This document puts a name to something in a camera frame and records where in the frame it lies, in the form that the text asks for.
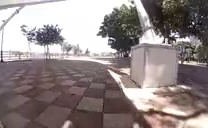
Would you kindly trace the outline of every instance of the paved walkway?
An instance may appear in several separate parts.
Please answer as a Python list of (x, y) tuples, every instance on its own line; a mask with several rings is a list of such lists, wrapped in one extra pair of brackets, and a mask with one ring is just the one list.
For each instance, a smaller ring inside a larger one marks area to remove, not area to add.
[(7, 128), (148, 128), (106, 66), (73, 60), (0, 64), (0, 117)]

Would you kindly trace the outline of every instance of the green foliage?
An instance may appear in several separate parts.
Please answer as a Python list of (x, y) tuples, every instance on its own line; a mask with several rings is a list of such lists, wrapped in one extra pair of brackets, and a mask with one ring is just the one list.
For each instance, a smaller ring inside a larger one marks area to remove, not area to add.
[(61, 36), (61, 29), (58, 25), (44, 25), (35, 31), (36, 33), (36, 44), (41, 46), (48, 46), (51, 44), (61, 44), (64, 38)]
[(62, 44), (64, 41), (63, 36), (61, 36), (61, 31), (58, 25), (43, 25), (42, 28), (36, 28), (29, 30), (26, 25), (21, 26), (21, 31), (23, 35), (27, 37), (29, 42), (33, 42), (40, 46), (44, 46), (46, 59), (49, 54), (49, 45), (52, 44)]
[(86, 49), (85, 54), (86, 55), (90, 54), (90, 51), (88, 50), (88, 48)]
[(195, 36), (208, 43), (208, 0), (143, 0), (159, 35), (171, 39)]
[(74, 52), (74, 55), (78, 55), (78, 56), (82, 53), (82, 50), (79, 44), (73, 46), (73, 52)]
[(179, 41), (173, 44), (178, 51), (178, 58), (183, 61), (194, 60), (195, 48), (196, 46), (192, 42)]
[(20, 26), (22, 34), (27, 38), (28, 42), (32, 43), (35, 41), (36, 37), (36, 27), (32, 28), (31, 30), (26, 25)]
[(141, 32), (136, 8), (122, 5), (104, 17), (97, 35), (109, 38), (111, 48), (128, 53), (131, 46), (138, 44)]
[(63, 43), (61, 45), (61, 49), (63, 52), (66, 52), (67, 54), (72, 50), (73, 46), (71, 44), (68, 43)]

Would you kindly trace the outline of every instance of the white structure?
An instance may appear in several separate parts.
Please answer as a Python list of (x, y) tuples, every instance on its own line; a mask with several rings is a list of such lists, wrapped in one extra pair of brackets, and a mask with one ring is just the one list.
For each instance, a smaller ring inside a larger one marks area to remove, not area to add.
[(157, 42), (149, 16), (141, 2), (134, 0), (144, 34), (132, 47), (131, 78), (141, 88), (175, 85), (177, 83), (177, 51)]
[(144, 87), (175, 85), (177, 51), (168, 45), (139, 44), (132, 47), (131, 78)]

